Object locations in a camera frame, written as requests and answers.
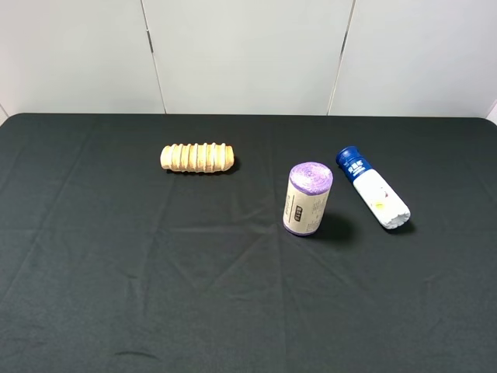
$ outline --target black tablecloth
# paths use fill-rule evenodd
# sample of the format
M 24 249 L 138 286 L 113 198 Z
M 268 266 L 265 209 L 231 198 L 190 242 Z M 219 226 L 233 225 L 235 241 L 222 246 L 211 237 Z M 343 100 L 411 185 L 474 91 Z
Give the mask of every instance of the black tablecloth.
M 173 143 L 233 145 L 175 174 Z M 384 230 L 356 145 L 412 212 Z M 282 225 L 290 168 L 335 181 Z M 0 372 L 493 372 L 497 127 L 479 119 L 20 115 L 0 127 Z

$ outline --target wooden roller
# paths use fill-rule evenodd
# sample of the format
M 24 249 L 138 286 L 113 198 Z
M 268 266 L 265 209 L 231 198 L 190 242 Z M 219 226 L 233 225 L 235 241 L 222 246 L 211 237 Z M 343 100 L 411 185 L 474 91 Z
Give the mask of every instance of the wooden roller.
M 173 144 L 161 153 L 163 169 L 182 173 L 215 173 L 226 171 L 235 163 L 233 148 L 226 144 Z

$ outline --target wooden massage roller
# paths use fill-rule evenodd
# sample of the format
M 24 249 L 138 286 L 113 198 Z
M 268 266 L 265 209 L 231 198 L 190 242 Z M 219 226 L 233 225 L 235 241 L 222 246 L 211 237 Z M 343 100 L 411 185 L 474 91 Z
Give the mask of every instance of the wooden massage roller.
M 215 173 L 226 171 L 235 163 L 233 148 L 226 144 L 173 144 L 161 153 L 163 169 L 182 173 Z

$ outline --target blue label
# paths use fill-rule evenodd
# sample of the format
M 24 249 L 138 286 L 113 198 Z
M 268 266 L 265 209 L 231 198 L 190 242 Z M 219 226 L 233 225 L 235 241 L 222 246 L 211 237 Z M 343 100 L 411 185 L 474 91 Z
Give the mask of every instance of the blue label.
M 354 158 L 350 161 L 345 161 L 342 165 L 340 165 L 345 172 L 347 179 L 350 180 L 351 183 L 354 182 L 359 176 L 365 173 L 368 169 L 372 169 L 369 162 L 363 157 Z

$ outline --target white plastic bottle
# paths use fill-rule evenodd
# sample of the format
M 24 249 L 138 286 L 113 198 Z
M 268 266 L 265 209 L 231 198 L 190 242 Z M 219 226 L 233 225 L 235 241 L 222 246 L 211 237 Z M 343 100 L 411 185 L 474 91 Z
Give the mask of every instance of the white plastic bottle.
M 404 201 L 381 175 L 357 151 L 348 146 L 336 156 L 336 162 L 352 182 L 376 219 L 386 229 L 403 225 L 411 217 Z

